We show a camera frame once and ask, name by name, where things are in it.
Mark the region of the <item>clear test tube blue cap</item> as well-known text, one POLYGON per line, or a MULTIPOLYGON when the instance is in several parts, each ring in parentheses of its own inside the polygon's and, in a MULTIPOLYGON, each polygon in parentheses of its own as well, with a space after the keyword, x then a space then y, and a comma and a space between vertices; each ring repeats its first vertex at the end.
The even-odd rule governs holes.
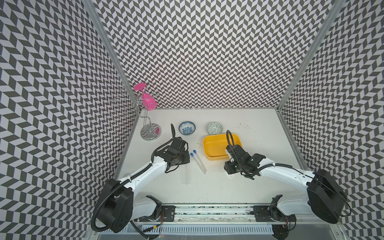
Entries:
POLYGON ((199 158, 193 154, 193 153, 190 153, 191 157, 195 160, 196 164, 198 165, 198 167, 200 168, 200 170, 202 171, 202 173, 205 175, 207 173, 207 170, 206 168, 204 167, 203 163, 201 162, 201 160, 199 160, 199 158))

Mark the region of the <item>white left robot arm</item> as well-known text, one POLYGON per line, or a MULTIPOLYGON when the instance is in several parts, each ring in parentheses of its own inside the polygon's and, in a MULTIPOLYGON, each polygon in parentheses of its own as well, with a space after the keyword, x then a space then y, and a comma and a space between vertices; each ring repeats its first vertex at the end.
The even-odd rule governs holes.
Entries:
POLYGON ((139 200, 139 192, 158 176, 188 163, 188 143, 180 137, 173 137, 154 150, 147 165, 120 180, 108 180, 93 211, 92 230, 118 233, 135 219, 158 220, 162 214, 161 201, 151 195, 139 200))

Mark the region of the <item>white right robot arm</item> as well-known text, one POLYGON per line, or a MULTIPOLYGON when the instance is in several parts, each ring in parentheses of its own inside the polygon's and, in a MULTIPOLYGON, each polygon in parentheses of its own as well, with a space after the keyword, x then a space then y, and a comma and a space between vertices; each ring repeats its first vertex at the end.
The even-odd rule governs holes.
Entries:
POLYGON ((278 222, 295 215, 315 215, 329 224, 336 224, 343 217, 342 211, 348 204, 347 196, 329 172, 298 170, 264 155, 250 156, 240 145, 227 145, 226 153, 230 158, 224 165, 227 174, 240 173, 250 180, 271 178, 300 191, 299 195, 292 197, 273 197, 264 209, 272 221, 278 222))

